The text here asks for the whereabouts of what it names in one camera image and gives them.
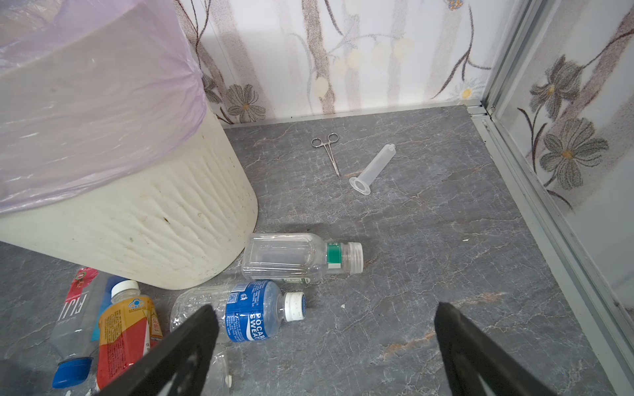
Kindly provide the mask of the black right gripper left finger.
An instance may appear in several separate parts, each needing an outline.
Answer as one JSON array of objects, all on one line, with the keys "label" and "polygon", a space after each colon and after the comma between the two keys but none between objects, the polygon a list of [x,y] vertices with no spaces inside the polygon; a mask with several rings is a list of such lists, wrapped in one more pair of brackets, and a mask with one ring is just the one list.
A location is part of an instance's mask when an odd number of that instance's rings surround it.
[{"label": "black right gripper left finger", "polygon": [[220,325],[212,305],[203,305],[100,395],[200,395],[214,355]]}]

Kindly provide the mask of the clear bottle green label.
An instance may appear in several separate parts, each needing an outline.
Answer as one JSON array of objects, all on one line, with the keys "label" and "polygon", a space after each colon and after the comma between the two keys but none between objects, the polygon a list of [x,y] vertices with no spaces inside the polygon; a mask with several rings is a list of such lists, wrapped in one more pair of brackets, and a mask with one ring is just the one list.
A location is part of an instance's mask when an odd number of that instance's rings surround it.
[{"label": "clear bottle green label", "polygon": [[251,234],[240,264],[245,278],[308,285],[363,272],[360,243],[326,242],[310,233]]}]

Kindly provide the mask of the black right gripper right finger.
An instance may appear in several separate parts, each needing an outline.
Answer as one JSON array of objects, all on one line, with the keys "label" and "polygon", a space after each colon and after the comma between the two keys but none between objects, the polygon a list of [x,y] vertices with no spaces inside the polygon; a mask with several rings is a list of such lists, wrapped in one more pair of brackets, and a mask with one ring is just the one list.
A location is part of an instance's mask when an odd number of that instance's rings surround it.
[{"label": "black right gripper right finger", "polygon": [[555,394],[453,305],[439,303],[434,330],[453,395]]}]

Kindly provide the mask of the clear bottle red blue label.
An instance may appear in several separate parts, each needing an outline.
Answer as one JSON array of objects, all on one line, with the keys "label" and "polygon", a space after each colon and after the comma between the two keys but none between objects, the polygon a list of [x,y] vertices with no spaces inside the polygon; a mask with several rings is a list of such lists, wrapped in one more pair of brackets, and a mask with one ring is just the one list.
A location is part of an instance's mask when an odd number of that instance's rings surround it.
[{"label": "clear bottle red blue label", "polygon": [[75,274],[50,338],[61,358],[52,380],[54,389],[68,389],[88,378],[98,350],[98,320],[111,304],[112,288],[123,280],[90,267]]}]

